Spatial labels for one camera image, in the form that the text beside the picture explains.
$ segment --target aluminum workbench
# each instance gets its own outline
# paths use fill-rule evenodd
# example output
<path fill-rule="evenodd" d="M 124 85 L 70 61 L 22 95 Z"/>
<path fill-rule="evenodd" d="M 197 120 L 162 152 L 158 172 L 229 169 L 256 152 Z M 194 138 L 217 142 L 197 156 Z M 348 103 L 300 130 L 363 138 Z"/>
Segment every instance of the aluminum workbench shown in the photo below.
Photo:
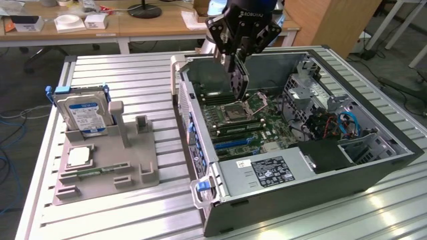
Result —
<path fill-rule="evenodd" d="M 419 147 L 427 149 L 425 128 L 332 51 L 320 47 L 312 49 Z M 170 98 L 170 56 L 182 53 L 193 52 L 80 56 L 64 63 L 60 86 L 105 82 L 110 98 L 124 102 L 124 121 L 130 121 L 136 115 L 146 115 L 153 121 L 160 185 L 53 206 L 53 186 L 65 140 L 65 124 L 53 108 L 16 239 L 205 239 L 201 218 L 193 207 Z M 343 92 L 331 79 L 323 77 L 321 81 L 333 94 Z M 365 192 L 209 240 L 419 239 L 427 236 L 425 186 L 424 154 Z"/>

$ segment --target white box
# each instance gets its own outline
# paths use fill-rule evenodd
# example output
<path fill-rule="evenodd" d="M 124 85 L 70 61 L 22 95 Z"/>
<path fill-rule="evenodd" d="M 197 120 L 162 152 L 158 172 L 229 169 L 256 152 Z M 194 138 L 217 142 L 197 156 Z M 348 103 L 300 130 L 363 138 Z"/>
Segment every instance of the white box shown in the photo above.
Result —
<path fill-rule="evenodd" d="M 88 15 L 84 20 L 86 29 L 105 29 L 106 28 L 106 15 L 93 14 Z"/>
<path fill-rule="evenodd" d="M 54 21 L 56 31 L 58 34 L 86 30 L 85 24 L 82 23 L 81 19 L 73 25 L 58 24 L 56 19 L 53 21 Z"/>
<path fill-rule="evenodd" d="M 353 45 L 351 50 L 351 54 L 360 54 L 364 51 L 364 47 L 368 45 L 368 41 L 371 40 L 371 35 L 367 34 L 364 31 L 360 33 L 357 42 Z"/>
<path fill-rule="evenodd" d="M 45 21 L 41 16 L 10 16 L 16 31 L 40 32 Z"/>

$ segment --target hard drive label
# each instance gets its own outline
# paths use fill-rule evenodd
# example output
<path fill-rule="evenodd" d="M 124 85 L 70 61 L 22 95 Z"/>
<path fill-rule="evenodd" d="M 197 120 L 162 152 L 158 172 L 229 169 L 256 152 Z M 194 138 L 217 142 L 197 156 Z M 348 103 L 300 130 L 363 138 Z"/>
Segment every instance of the hard drive label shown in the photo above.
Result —
<path fill-rule="evenodd" d="M 281 156 L 255 161 L 251 164 L 259 184 L 264 188 L 295 180 Z"/>
<path fill-rule="evenodd" d="M 96 102 L 69 105 L 72 118 L 78 130 L 84 133 L 97 133 L 105 130 L 102 116 L 97 114 L 100 106 Z"/>

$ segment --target chair wheel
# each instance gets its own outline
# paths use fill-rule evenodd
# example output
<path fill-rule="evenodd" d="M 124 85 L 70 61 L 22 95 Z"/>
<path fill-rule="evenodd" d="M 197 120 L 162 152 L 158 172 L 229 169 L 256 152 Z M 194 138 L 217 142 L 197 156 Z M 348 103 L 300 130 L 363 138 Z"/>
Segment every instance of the chair wheel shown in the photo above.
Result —
<path fill-rule="evenodd" d="M 20 51 L 22 54 L 26 54 L 29 50 L 28 50 L 28 47 L 20 46 L 20 47 L 18 47 L 18 51 Z"/>
<path fill-rule="evenodd" d="M 33 73 L 34 73 L 34 69 L 32 69 L 32 68 L 24 68 L 24 73 L 26 73 L 26 74 L 33 74 Z"/>

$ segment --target hard drive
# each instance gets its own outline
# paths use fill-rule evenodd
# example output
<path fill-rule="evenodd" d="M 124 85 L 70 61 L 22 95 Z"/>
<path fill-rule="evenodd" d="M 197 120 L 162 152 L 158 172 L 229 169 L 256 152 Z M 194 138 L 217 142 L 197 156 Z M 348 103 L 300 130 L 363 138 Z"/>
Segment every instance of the hard drive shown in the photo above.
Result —
<path fill-rule="evenodd" d="M 84 137 L 108 134 L 106 126 L 112 126 L 114 121 L 108 112 L 106 85 L 77 88 L 58 86 L 50 99 L 64 118 L 68 131 L 78 130 Z"/>

